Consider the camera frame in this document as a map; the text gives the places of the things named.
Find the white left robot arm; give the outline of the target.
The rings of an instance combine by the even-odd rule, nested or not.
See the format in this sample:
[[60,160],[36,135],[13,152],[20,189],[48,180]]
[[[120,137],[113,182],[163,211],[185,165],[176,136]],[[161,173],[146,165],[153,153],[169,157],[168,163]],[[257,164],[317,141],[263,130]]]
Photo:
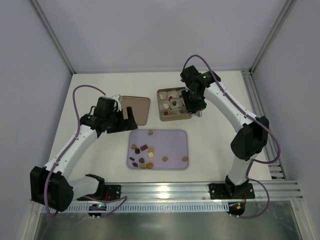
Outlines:
[[102,133],[118,133],[138,128],[132,108],[126,108],[124,118],[122,97],[101,96],[93,113],[79,119],[79,126],[64,148],[44,167],[35,166],[30,172],[32,201],[54,209],[65,211],[72,201],[80,198],[101,199],[104,195],[105,180],[94,174],[86,174],[77,180],[70,175],[86,150]]

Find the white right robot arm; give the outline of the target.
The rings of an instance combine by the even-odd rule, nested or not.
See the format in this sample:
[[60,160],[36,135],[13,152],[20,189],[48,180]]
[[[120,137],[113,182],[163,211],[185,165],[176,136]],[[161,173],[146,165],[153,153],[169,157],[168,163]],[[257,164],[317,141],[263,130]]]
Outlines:
[[189,114],[214,104],[232,125],[236,135],[230,143],[234,154],[231,170],[224,184],[217,184],[215,194],[223,198],[240,199],[249,188],[247,169],[268,141],[269,120],[248,111],[230,94],[216,73],[200,73],[193,66],[184,69],[181,81],[186,89],[182,98]]

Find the rose gold tin lid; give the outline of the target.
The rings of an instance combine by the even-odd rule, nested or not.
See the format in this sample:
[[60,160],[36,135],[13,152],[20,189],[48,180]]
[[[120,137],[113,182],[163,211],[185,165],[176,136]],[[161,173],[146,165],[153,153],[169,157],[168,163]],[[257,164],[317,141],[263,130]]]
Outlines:
[[127,119],[127,107],[132,108],[134,120],[138,126],[145,126],[148,122],[151,100],[141,96],[122,96],[121,107],[123,118]]

